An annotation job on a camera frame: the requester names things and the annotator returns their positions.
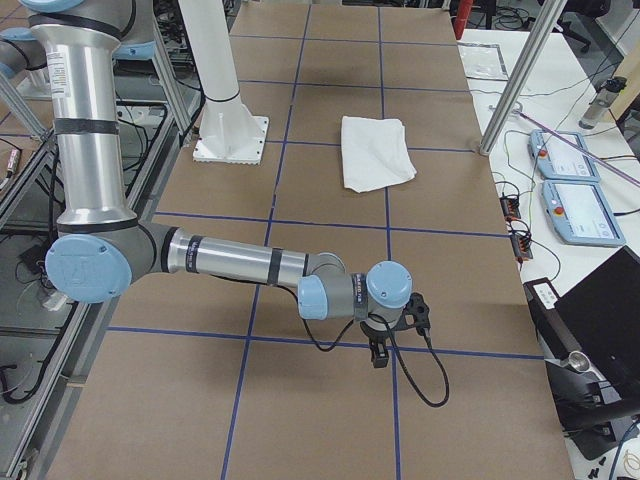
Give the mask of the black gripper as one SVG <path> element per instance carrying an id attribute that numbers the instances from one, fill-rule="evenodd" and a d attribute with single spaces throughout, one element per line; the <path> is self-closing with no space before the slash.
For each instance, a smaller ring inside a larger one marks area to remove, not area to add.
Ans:
<path id="1" fill-rule="evenodd" d="M 386 347 L 386 342 L 391 342 L 394 352 L 398 350 L 394 329 L 380 315 L 369 315 L 360 323 L 360 327 L 369 339 L 372 366 L 374 368 L 386 368 L 389 362 L 389 351 Z"/>

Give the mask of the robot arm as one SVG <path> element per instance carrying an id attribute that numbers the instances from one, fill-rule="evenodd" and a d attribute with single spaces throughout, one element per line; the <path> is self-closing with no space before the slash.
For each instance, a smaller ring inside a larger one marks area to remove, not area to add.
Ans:
<path id="1" fill-rule="evenodd" d="M 191 234 L 153 219 L 168 163 L 151 170 L 140 209 L 128 203 L 116 108 L 114 58 L 122 46 L 159 35 L 149 1 L 30 1 L 29 26 L 43 46 L 65 208 L 45 257 L 55 288 L 83 303 L 121 296 L 155 273 L 185 271 L 277 287 L 303 321 L 344 318 L 368 337 L 372 364 L 399 355 L 396 335 L 424 332 L 428 308 L 409 271 L 382 261 L 351 273 L 329 252 L 301 253 Z"/>

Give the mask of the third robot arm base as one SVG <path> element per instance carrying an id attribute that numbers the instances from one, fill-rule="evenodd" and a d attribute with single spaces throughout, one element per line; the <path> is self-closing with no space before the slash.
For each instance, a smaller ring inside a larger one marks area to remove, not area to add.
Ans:
<path id="1" fill-rule="evenodd" d="M 31 100 L 51 100 L 46 52 L 26 27 L 1 32 L 1 73 L 15 84 L 21 96 Z"/>

